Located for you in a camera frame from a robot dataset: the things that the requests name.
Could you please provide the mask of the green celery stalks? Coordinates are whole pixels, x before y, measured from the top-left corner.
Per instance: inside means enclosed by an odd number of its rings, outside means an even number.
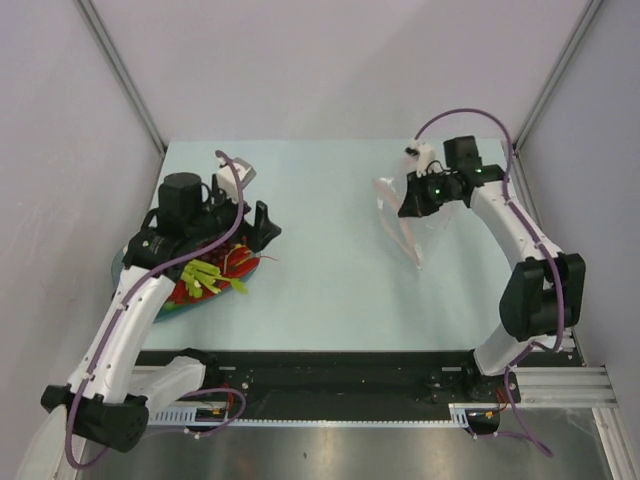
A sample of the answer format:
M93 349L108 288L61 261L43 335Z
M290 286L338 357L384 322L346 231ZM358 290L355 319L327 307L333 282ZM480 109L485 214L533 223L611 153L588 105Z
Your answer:
M191 260L184 268L180 279L184 282L187 293L196 299L201 298L205 291L213 295L222 292L218 282L226 282L233 290L240 294L247 294L248 290L242 280L225 277L219 267L201 260Z

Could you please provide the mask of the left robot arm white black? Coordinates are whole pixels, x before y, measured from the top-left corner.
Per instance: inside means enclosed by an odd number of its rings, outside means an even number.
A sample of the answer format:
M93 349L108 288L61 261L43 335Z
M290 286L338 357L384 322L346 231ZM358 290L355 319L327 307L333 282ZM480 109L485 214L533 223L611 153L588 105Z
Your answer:
M67 410L67 433L126 453L145 433L151 415L193 393L207 400L221 387L211 355L179 352L136 386L136 360L151 326L188 263L230 242L259 253L280 235L267 205L243 198L251 167L225 165L204 183L195 173L164 178L157 206L129 241L112 303L83 360L63 386L46 387L47 411Z

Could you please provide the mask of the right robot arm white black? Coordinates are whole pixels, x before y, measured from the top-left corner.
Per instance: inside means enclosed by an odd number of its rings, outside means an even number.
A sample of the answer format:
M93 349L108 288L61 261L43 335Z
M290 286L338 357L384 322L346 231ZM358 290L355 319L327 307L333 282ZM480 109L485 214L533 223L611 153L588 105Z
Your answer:
M500 324L473 352L476 367L463 373L461 388L473 401L497 389L496 376L515 366L545 337L562 344L565 330L580 317L586 264L567 254L533 222L499 165L486 165L472 136L444 144L445 160L414 139L405 149L413 159L401 218L424 218L461 202L488 228L505 255L511 275L499 301Z

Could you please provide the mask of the clear zip top bag pink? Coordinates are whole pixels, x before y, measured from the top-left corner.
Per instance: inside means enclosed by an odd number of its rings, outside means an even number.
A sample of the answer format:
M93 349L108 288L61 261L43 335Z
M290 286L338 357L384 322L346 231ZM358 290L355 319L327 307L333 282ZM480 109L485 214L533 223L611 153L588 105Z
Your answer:
M402 190L397 178L375 178L373 188L381 227L415 267L421 270L440 243L457 208L444 206L428 217L400 218L398 211Z

